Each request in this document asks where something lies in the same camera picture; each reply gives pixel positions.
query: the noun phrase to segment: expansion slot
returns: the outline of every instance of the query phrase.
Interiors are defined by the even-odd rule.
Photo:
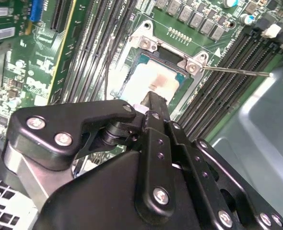
[[[64,30],[70,5],[71,5],[71,0],[56,1],[55,10],[53,13],[53,19],[51,23],[51,30],[56,32],[62,32]]]
[[[44,4],[43,2],[44,2],[43,0],[33,0],[30,21],[38,22],[40,20],[42,7]]]
[[[243,33],[223,58],[220,66],[259,71],[275,56],[261,41]],[[179,123],[190,139],[205,137],[254,81],[254,77],[234,73],[212,72],[195,99],[181,116]]]

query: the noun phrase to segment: ram slot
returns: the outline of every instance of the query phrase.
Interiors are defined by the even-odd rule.
[[[245,65],[245,69],[253,70],[254,66],[258,65],[261,62],[262,57],[268,52],[267,49],[258,49],[254,55],[249,58],[248,63]],[[245,90],[246,86],[250,85],[255,79],[255,77],[233,74],[235,81],[230,85],[226,86],[224,93],[222,93],[221,97],[215,102],[212,106],[212,109],[209,110],[206,116],[204,116],[201,123],[195,127],[194,130],[190,133],[190,138],[194,139],[196,136],[199,136],[209,124],[219,116],[220,112],[226,108],[230,108],[230,103],[234,97],[236,97],[236,93],[242,92]]]
[[[112,7],[113,10],[109,12],[108,17],[107,17],[108,18],[107,28],[104,31],[104,35],[102,36],[102,39],[98,41],[97,48],[95,48],[94,50],[94,56],[93,56],[94,58],[92,59],[91,65],[88,68],[88,71],[86,73],[87,80],[85,84],[83,85],[82,94],[79,98],[80,102],[89,101],[89,98],[92,97],[92,93],[89,94],[88,90],[91,88],[91,85],[95,78],[95,74],[99,66],[100,60],[103,54],[104,53],[106,54],[107,45],[111,38],[111,35],[115,31],[116,27],[117,28],[119,27],[118,17],[119,17],[119,13],[120,13],[122,5],[123,5],[122,0],[113,1],[113,7]],[[94,86],[97,85],[98,83],[97,81],[98,81],[98,77],[96,78],[94,82]]]
[[[238,39],[234,42],[234,44],[229,49],[228,53],[230,55],[225,56],[220,63],[219,67],[229,67],[231,63],[238,56],[240,50],[251,40],[251,37],[246,35],[245,33],[241,33]],[[206,99],[207,95],[212,92],[215,86],[220,82],[223,74],[220,72],[212,71],[208,77],[208,80],[205,82],[204,86],[198,91],[198,94],[194,98],[192,102],[187,106],[184,113],[178,120],[178,122],[182,125],[182,127],[186,127],[187,124],[194,118],[197,109],[202,105],[203,101]]]
[[[62,99],[63,102],[76,102],[78,88],[82,80],[86,62],[90,55],[87,47],[89,47],[90,44],[93,44],[93,41],[96,38],[98,28],[106,13],[108,3],[109,0],[103,0],[99,3],[93,0],[88,7],[88,20],[83,26],[83,35],[77,45],[78,48],[75,51],[75,58],[68,71],[67,81],[65,83],[65,93]]]
[[[129,5],[128,5],[127,11],[126,11],[126,13],[125,13],[125,15],[122,19],[120,29],[117,32],[113,47],[112,47],[110,54],[109,54],[111,57],[113,57],[115,55],[115,52],[116,52],[121,40],[126,35],[127,26],[129,24],[130,17],[132,15],[133,11],[134,11],[134,8],[135,8],[137,2],[138,2],[137,0],[131,0]],[[108,58],[109,58],[108,55],[106,55],[105,58],[104,58],[104,61],[103,61],[104,65],[100,69],[98,82],[95,85],[95,88],[94,88],[93,93],[91,95],[90,101],[95,101],[97,99],[98,100],[100,99],[100,98],[97,98],[97,97],[98,97],[98,93],[99,93],[100,89],[102,88],[102,84],[105,80],[105,77],[107,77],[107,72],[108,72],[108,67],[109,67],[108,66],[109,63],[107,63]]]
[[[233,61],[230,65],[233,69],[243,69],[244,64],[253,54],[253,51],[259,46],[260,43],[257,43],[251,40],[247,47],[248,49],[243,49],[239,56]],[[184,131],[188,136],[190,136],[195,128],[199,125],[199,123],[203,120],[203,118],[207,115],[207,113],[211,110],[212,106],[219,101],[222,93],[232,86],[232,81],[235,80],[235,74],[232,73],[222,73],[221,78],[215,84],[214,89],[209,92],[208,96],[205,98],[202,106],[198,108],[198,112],[195,114],[194,119],[191,120],[185,127]]]
[[[255,69],[255,71],[262,71],[275,57],[276,53],[270,52],[267,54],[263,61],[259,64],[259,66]],[[253,83],[254,78],[248,77],[248,80],[245,82],[245,85],[237,88],[235,92],[233,92],[234,96],[230,97],[230,101],[228,102],[228,106],[226,106],[219,114],[214,115],[208,123],[198,132],[195,136],[199,136],[201,138],[206,138],[209,133],[218,125],[221,119],[226,116],[230,112],[230,108],[232,108],[237,101],[241,98],[241,96],[245,93],[245,91],[249,88],[249,86]]]

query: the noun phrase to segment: gray plastic panel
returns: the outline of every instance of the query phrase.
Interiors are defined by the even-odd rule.
[[[283,216],[283,68],[273,73],[211,144]]]

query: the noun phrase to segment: metal mesh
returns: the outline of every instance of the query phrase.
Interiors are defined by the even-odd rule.
[[[0,181],[0,230],[28,230],[37,217],[33,202]]]

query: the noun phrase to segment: capacitor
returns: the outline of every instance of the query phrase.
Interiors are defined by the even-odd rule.
[[[225,8],[231,8],[237,6],[239,0],[224,0],[223,4]]]
[[[242,24],[251,25],[253,23],[253,21],[255,20],[255,18],[252,15],[248,15],[248,14],[244,13],[239,17],[239,20]]]
[[[21,105],[21,99],[19,97],[15,97],[7,102],[8,107],[11,109],[16,109],[19,105]]]

